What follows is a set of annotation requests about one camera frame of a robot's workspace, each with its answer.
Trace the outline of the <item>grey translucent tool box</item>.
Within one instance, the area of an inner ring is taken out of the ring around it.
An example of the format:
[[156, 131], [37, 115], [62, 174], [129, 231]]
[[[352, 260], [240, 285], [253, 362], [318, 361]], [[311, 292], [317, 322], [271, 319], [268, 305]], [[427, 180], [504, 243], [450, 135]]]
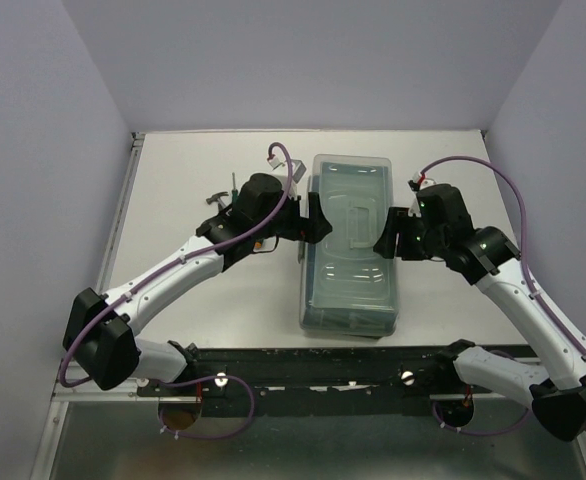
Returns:
[[399, 317], [396, 267], [373, 251], [393, 204], [390, 160], [319, 154], [308, 191], [319, 195], [332, 232], [304, 246], [300, 326], [376, 339], [392, 335]]

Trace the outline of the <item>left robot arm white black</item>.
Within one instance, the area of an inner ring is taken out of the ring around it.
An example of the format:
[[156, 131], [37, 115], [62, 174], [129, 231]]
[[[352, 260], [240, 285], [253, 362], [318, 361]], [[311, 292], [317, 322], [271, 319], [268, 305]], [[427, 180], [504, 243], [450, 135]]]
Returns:
[[63, 337], [66, 362], [76, 361], [89, 380], [110, 390], [129, 378], [159, 380], [174, 395], [195, 380], [194, 348], [175, 341], [140, 339], [162, 310], [200, 283], [253, 254], [259, 240], [316, 244], [332, 230], [318, 193], [284, 191], [285, 180], [257, 173], [237, 200], [205, 220], [185, 244], [136, 279], [104, 293], [92, 288], [74, 299]]

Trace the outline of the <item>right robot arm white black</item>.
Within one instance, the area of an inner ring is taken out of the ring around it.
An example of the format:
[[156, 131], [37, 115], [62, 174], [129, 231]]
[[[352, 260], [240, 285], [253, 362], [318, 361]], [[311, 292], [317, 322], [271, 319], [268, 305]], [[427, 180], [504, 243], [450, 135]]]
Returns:
[[386, 259], [443, 260], [499, 308], [540, 361], [526, 365], [458, 340], [438, 353], [434, 385], [500, 394], [562, 441], [586, 431], [586, 336], [544, 294], [523, 249], [496, 227], [474, 227], [456, 187], [428, 186], [417, 190], [411, 207], [389, 208], [373, 250]]

